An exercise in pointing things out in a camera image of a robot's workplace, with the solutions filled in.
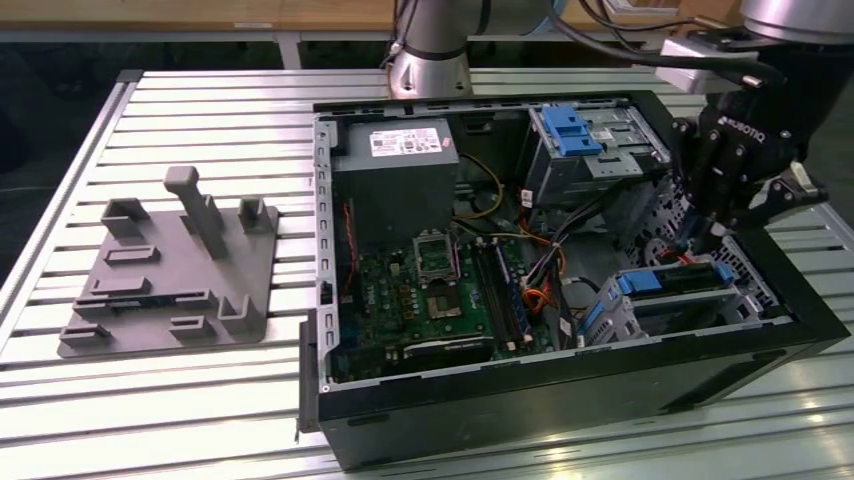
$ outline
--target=ram slot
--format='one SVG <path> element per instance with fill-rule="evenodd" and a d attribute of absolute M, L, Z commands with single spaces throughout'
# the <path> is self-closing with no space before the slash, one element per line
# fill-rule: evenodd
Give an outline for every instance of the ram slot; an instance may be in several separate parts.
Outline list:
<path fill-rule="evenodd" d="M 505 271 L 505 279 L 508 281 L 508 293 L 510 295 L 510 305 L 513 306 L 514 313 L 513 320 L 520 326 L 525 343 L 529 343 L 534 341 L 534 337 L 532 336 L 532 324 L 529 323 L 529 316 L 525 313 L 525 303 L 522 303 L 522 295 L 520 294 L 520 284 L 510 276 L 508 260 L 505 259 L 505 250 L 501 247 L 496 249 L 496 254 L 498 255 L 498 259 L 501 260 L 502 269 Z"/>
<path fill-rule="evenodd" d="M 493 245 L 476 248 L 474 260 L 493 331 L 498 341 L 505 343 L 508 350 L 513 351 L 517 349 L 517 341 L 522 339 L 522 332 L 516 320 L 510 291 L 506 287 L 505 274 L 508 272 L 502 269 L 497 252 Z"/>

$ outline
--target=circuit board chip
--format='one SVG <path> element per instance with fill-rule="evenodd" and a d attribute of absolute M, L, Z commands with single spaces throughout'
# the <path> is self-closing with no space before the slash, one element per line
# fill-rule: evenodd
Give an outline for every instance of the circuit board chip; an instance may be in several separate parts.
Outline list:
<path fill-rule="evenodd" d="M 426 297 L 427 314 L 432 319 L 460 317 L 464 314 L 460 290 L 456 285 L 430 285 Z"/>
<path fill-rule="evenodd" d="M 454 247 L 448 233 L 422 235 L 413 239 L 415 268 L 422 287 L 434 280 L 457 280 L 454 268 Z"/>

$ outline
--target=power supply label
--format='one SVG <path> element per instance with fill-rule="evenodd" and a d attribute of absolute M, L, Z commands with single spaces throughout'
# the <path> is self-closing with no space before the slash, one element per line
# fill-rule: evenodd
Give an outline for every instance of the power supply label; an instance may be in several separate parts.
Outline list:
<path fill-rule="evenodd" d="M 440 131 L 436 128 L 411 130 L 385 130 L 371 133 L 371 155 L 418 155 L 442 152 Z"/>

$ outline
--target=motherboard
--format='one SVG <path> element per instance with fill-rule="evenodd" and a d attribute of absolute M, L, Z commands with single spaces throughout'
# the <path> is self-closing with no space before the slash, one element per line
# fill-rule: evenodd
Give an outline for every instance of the motherboard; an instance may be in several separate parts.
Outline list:
<path fill-rule="evenodd" d="M 522 248 L 461 244 L 433 233 L 398 248 L 362 252 L 341 296 L 338 381 L 399 375 L 550 351 L 545 324 L 520 293 Z"/>

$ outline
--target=open computer tower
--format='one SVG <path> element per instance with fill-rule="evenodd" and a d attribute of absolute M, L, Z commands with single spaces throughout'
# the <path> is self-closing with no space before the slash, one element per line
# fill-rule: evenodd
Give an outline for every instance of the open computer tower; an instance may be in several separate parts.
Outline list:
<path fill-rule="evenodd" d="M 301 430 L 343 468 L 693 409 L 848 336 L 764 230 L 670 250 L 653 93 L 315 108 Z"/>

